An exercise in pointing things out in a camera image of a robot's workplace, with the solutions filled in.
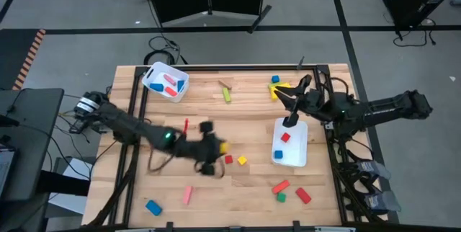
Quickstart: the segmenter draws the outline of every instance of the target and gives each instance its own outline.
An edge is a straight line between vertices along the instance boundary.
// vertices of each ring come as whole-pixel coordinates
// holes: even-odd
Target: concrete floor
[[[437,24],[461,24],[461,8],[446,0],[432,15]],[[339,26],[333,0],[264,0],[274,8],[264,25]],[[381,0],[341,0],[349,26],[389,25]],[[238,19],[199,19],[178,26],[240,25]],[[14,0],[1,28],[89,29],[155,27],[144,0]],[[46,35],[25,86],[61,87],[67,94],[104,91],[118,65],[141,64],[155,34]],[[348,63],[341,32],[214,32],[166,34],[182,47],[189,63]],[[421,42],[422,32],[408,43]],[[393,32],[351,32],[352,42],[369,99],[394,96],[407,89],[424,93],[434,108],[425,121],[398,120],[377,127],[390,185],[402,211],[404,224],[461,226],[461,88],[459,47],[461,32],[434,32],[436,46],[397,48]],[[75,100],[65,98],[63,111]],[[84,156],[95,156],[98,135],[89,132],[90,145],[76,137]],[[53,134],[64,154],[76,156],[69,139]],[[50,152],[58,156],[51,146]],[[51,220],[48,230],[62,229],[68,220]]]

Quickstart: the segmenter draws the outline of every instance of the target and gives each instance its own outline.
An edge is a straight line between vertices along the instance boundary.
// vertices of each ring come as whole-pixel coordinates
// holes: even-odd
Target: green block
[[[285,202],[286,199],[287,199],[287,195],[285,193],[280,192],[277,194],[277,201]]]
[[[223,94],[225,102],[231,102],[231,95],[229,94],[229,90],[227,88],[223,88]]]

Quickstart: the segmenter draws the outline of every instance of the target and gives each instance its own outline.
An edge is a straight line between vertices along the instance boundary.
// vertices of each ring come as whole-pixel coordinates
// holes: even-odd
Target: blue block
[[[275,83],[278,83],[280,82],[280,77],[279,76],[273,76],[272,77],[272,83],[275,84]]]
[[[274,158],[275,158],[275,159],[282,159],[282,158],[283,158],[283,151],[281,151],[281,150],[276,150],[276,151],[274,152]]]
[[[179,81],[178,81],[178,92],[181,92],[181,89],[182,89],[183,86],[184,86],[184,81],[183,81],[183,80],[179,80]]]
[[[154,215],[160,215],[161,208],[153,200],[149,200],[146,204],[146,208],[152,212]]]
[[[164,91],[164,85],[163,84],[150,84],[149,87],[158,92],[163,92]]]

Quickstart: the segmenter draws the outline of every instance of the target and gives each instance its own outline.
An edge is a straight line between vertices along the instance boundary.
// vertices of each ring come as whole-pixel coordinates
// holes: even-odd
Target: wooden table
[[[349,85],[354,94],[349,67],[346,64],[329,65],[331,76],[339,77]],[[130,102],[135,66],[119,66],[115,74],[111,102],[127,110]],[[274,121],[287,115],[280,101],[273,102],[267,85],[273,75],[283,82],[296,86],[311,71],[200,71],[189,72],[190,87],[178,104],[168,102],[157,94],[148,95],[146,117],[157,125],[178,129],[189,118],[188,139],[199,139],[198,125],[212,120],[216,134],[230,143],[229,153],[234,163],[225,166],[222,179],[202,177],[193,170],[194,162],[174,159],[160,174],[149,174],[147,163],[149,145],[145,140],[140,150],[135,180],[131,228],[165,227],[173,221],[175,227],[217,226],[291,226],[299,220],[302,226],[341,225],[338,203],[334,189],[326,137],[319,121],[300,115],[309,127],[308,163],[302,168],[274,165],[271,160]],[[224,102],[218,79],[231,83],[232,102]],[[135,116],[140,107],[141,85],[138,88]],[[335,91],[345,91],[342,83],[333,83]],[[357,134],[356,140],[367,144],[365,133]],[[113,142],[112,135],[103,135],[99,153]],[[355,142],[347,148],[356,155],[370,158],[370,152]],[[91,221],[112,194],[120,154],[120,145],[113,146],[94,167],[92,183],[82,223]],[[240,166],[236,159],[244,155],[248,162]],[[155,152],[154,166],[165,155]],[[284,193],[285,203],[277,202],[271,188],[288,179],[291,183]],[[182,203],[184,188],[193,186],[189,205]],[[302,187],[312,197],[305,205],[295,194]],[[122,220],[125,196],[120,198],[117,222]],[[164,211],[158,217],[145,207],[150,199]]]

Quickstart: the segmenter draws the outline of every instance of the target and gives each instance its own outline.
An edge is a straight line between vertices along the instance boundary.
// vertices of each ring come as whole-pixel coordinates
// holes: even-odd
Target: gray floor
[[[437,24],[461,24],[461,8],[446,0],[431,17]],[[263,24],[339,25],[333,0],[264,0],[274,8]],[[349,25],[389,25],[381,0],[341,0]],[[249,24],[229,17],[203,17],[173,26]],[[0,28],[123,28],[154,27],[143,0],[14,0]],[[141,64],[155,35],[46,35],[26,80],[26,86],[62,87],[80,95],[110,85],[117,65]],[[182,47],[190,63],[348,63],[340,32],[244,32],[166,34]],[[422,32],[405,39],[422,41]],[[461,32],[434,32],[437,46],[397,48],[393,32],[352,32],[369,99],[393,96],[407,89],[425,93],[434,108],[425,121],[399,120],[377,127],[391,187],[402,205],[401,223],[461,226],[459,125],[461,112],[459,48]],[[71,109],[65,98],[61,109]],[[53,134],[64,154],[76,156],[68,137]],[[76,137],[84,156],[95,156],[98,135],[91,144]],[[51,145],[53,157],[58,156]],[[50,221],[48,230],[62,229],[67,220]],[[72,223],[78,224],[79,218]]]

